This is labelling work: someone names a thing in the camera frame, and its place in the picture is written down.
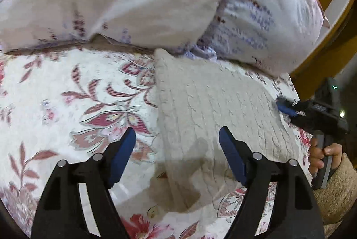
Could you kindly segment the beige fleece sleeve forearm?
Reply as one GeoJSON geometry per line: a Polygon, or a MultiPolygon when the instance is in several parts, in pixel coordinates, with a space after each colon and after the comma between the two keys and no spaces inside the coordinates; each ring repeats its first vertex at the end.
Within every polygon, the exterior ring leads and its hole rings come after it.
{"type": "Polygon", "coordinates": [[[314,191],[324,225],[325,238],[329,238],[346,218],[356,201],[356,170],[345,153],[325,189],[314,191]]]}

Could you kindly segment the right hand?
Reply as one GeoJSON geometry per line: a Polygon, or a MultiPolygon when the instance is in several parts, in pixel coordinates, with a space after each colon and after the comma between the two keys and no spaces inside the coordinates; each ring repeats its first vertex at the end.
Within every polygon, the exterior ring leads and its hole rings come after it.
{"type": "Polygon", "coordinates": [[[318,139],[313,137],[310,140],[309,148],[309,173],[314,176],[318,170],[324,167],[324,162],[322,161],[325,157],[332,158],[331,171],[336,170],[342,161],[342,145],[338,143],[333,143],[324,149],[318,147],[318,139]]]}

